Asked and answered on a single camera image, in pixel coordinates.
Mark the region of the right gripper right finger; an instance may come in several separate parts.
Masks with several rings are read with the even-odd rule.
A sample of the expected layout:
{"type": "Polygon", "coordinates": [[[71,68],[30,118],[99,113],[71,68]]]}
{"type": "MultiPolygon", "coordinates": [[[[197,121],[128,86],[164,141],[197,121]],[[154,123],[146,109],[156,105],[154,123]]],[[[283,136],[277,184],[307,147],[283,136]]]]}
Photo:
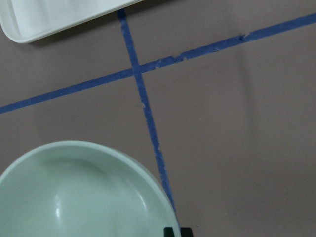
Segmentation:
{"type": "Polygon", "coordinates": [[[190,227],[181,227],[180,232],[181,237],[193,237],[193,231],[190,227]]]}

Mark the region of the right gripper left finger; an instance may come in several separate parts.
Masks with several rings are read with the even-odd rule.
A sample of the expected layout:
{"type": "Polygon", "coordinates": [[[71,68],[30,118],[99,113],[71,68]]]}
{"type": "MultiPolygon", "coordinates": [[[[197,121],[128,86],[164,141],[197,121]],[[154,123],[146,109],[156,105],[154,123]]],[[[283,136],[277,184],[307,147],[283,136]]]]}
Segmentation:
{"type": "Polygon", "coordinates": [[[174,231],[172,227],[165,227],[163,229],[164,237],[174,237],[174,231]]]}

